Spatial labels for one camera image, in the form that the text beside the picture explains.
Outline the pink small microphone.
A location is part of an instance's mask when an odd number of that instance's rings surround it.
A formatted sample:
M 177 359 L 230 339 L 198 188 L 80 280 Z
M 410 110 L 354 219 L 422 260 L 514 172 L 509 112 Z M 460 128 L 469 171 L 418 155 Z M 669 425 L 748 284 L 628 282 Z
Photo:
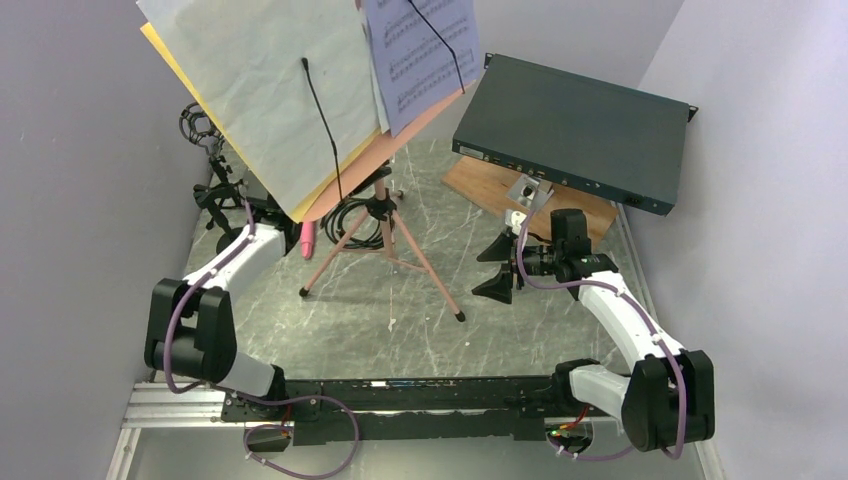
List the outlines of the pink small microphone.
M 300 234 L 301 256 L 311 259 L 314 255 L 316 243 L 316 223 L 314 221 L 304 222 Z

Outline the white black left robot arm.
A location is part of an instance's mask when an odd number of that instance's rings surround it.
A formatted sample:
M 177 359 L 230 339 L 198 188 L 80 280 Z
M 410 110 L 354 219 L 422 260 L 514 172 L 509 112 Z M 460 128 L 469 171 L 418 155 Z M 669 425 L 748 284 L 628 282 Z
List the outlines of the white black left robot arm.
M 299 240 L 301 225 L 285 213 L 253 211 L 233 242 L 182 279 L 165 278 L 152 291 L 144 362 L 164 373 L 175 394 L 204 383 L 248 399 L 264 420 L 287 406 L 282 368 L 239 350 L 233 306 L 268 267 Z

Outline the black round-base mic stand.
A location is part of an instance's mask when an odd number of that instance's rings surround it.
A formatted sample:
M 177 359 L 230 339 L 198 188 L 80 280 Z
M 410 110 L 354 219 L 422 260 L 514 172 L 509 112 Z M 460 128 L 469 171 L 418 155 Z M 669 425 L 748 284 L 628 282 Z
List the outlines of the black round-base mic stand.
M 243 207 L 243 197 L 239 186 L 230 183 L 219 183 L 216 186 L 196 184 L 193 187 L 193 198 L 201 210 L 206 210 L 210 214 L 211 220 L 207 223 L 206 229 L 211 230 L 214 226 L 217 226 L 223 231 L 216 243 L 216 252 L 222 253 L 240 235 L 239 231 L 231 227 L 224 214 L 224 202 L 227 199 L 234 202 L 235 208 Z

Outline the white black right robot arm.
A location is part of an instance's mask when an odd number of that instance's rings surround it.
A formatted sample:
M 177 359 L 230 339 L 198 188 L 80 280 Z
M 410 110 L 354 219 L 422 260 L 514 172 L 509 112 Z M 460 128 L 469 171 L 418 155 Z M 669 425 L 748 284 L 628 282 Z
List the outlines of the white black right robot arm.
M 702 350 L 675 340 L 633 296 L 609 256 L 594 253 L 587 219 L 579 209 L 550 214 L 551 237 L 526 243 L 530 214 L 509 210 L 504 228 L 480 262 L 497 262 L 498 274 L 473 289 L 480 297 L 509 304 L 515 290 L 565 289 L 598 320 L 623 355 L 627 373 L 592 359 L 563 362 L 551 376 L 549 398 L 557 411 L 574 415 L 595 407 L 619 422 L 632 449 L 659 450 L 670 459 L 685 446 L 715 433 L 714 364 Z

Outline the black tripod mic stand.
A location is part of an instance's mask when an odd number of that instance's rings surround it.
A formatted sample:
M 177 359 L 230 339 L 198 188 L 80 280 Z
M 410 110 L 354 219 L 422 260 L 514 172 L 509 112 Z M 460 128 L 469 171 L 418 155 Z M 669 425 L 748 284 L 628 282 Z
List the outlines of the black tripod mic stand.
M 189 143 L 202 147 L 207 161 L 220 183 L 241 186 L 241 180 L 233 181 L 232 166 L 222 153 L 224 136 L 198 102 L 189 103 L 180 113 L 178 128 Z

